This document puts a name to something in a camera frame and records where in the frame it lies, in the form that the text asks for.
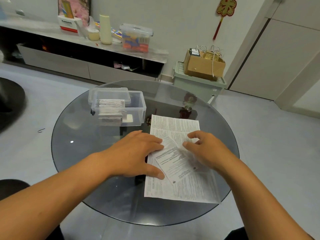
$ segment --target framed picture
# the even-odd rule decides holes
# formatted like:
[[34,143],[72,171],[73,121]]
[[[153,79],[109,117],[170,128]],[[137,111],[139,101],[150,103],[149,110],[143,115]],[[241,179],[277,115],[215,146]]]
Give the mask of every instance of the framed picture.
[[68,1],[71,5],[71,10],[75,18],[82,19],[84,27],[89,25],[91,0],[58,0],[59,15],[63,15],[62,1]]

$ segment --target tissue box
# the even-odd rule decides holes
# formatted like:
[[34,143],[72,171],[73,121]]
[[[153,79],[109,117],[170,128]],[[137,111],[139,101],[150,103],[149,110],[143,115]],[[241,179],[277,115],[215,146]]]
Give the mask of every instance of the tissue box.
[[64,15],[59,15],[58,20],[59,20],[60,28],[63,30],[77,33],[78,29],[77,29],[76,22],[79,25],[79,27],[82,27],[82,19],[78,17],[69,18],[69,17],[65,17]]
[[190,55],[189,50],[186,52],[186,57],[183,62],[184,73],[189,76],[204,78],[211,81],[216,81],[217,77],[223,77],[226,63],[221,59],[219,61],[205,59],[200,56]]

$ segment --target white door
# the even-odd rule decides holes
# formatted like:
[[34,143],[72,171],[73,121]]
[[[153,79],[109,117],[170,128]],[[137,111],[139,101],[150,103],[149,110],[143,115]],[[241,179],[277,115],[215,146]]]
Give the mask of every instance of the white door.
[[320,50],[320,31],[271,20],[230,90],[275,100]]
[[282,0],[230,90],[275,100],[320,50],[320,0]]

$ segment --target grey cabinet drawer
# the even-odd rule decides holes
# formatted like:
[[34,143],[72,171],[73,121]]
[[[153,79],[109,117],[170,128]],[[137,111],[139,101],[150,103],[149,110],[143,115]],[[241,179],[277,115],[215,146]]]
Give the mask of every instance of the grey cabinet drawer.
[[66,56],[17,45],[27,65],[90,79],[88,63]]
[[134,72],[129,72],[90,62],[88,62],[88,67],[90,72],[90,78],[92,80],[103,83],[111,83],[122,80],[156,80],[156,78],[151,76],[145,76]]

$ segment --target white card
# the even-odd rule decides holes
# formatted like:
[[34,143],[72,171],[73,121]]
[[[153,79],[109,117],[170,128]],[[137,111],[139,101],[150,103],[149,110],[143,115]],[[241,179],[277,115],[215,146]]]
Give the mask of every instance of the white card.
[[197,169],[193,160],[186,157],[171,137],[163,139],[164,149],[152,153],[163,173],[173,185]]

